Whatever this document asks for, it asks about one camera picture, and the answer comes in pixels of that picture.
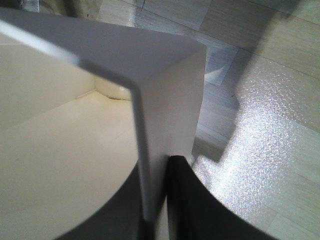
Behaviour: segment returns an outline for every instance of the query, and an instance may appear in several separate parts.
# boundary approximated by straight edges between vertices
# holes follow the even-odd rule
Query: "tiled floor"
[[[96,9],[101,22],[207,45],[194,171],[269,234],[319,239],[319,1],[103,0]]]

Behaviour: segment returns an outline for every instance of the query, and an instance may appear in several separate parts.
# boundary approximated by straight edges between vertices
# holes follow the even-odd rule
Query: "curved base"
[[[57,240],[143,240],[147,237],[146,230],[139,172],[135,166],[121,188],[99,211]]]

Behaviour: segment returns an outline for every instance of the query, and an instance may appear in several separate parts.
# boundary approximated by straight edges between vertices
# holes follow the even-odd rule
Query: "black curved surface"
[[[212,196],[183,156],[170,157],[167,180],[171,240],[276,240]]]
[[[137,165],[115,195],[94,215],[57,240],[144,240],[148,228],[142,218]]]

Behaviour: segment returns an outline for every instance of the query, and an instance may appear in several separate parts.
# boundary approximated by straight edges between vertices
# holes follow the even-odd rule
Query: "white surface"
[[[25,45],[0,45],[0,131],[95,88],[95,77]]]
[[[0,131],[0,155],[0,239],[55,238],[133,169],[132,104],[92,92]]]
[[[155,222],[168,156],[191,155],[206,47],[184,36],[61,16],[1,9],[0,18],[0,32],[131,91],[143,216]]]

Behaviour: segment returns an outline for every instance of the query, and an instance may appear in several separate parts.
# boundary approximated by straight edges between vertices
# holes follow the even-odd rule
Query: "beige wall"
[[[93,89],[94,75],[0,36],[0,130]]]

